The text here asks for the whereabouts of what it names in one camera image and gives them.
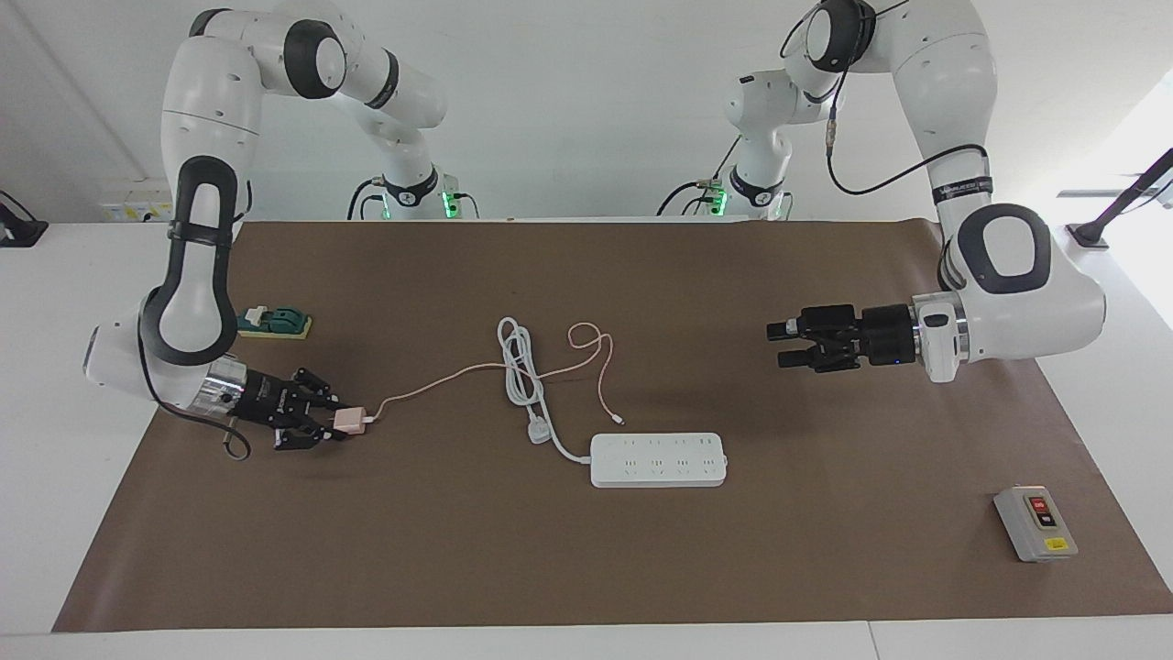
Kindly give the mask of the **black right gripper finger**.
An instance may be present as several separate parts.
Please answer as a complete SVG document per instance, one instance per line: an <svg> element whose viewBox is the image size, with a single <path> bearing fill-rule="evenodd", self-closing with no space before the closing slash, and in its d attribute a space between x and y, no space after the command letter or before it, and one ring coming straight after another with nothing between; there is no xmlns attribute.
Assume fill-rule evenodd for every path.
<svg viewBox="0 0 1173 660"><path fill-rule="evenodd" d="M332 386L325 379L318 377L306 368L298 368L293 373L292 383L297 400L306 402L310 408L320 408L328 411L355 408L355 404L348 404L348 402L339 400L334 394L334 389L332 389Z"/></svg>
<svg viewBox="0 0 1173 660"><path fill-rule="evenodd" d="M314 419L304 419L301 426L274 430L276 451L301 451L316 448L321 443L344 442L350 433L334 429L327 423L318 423Z"/></svg>

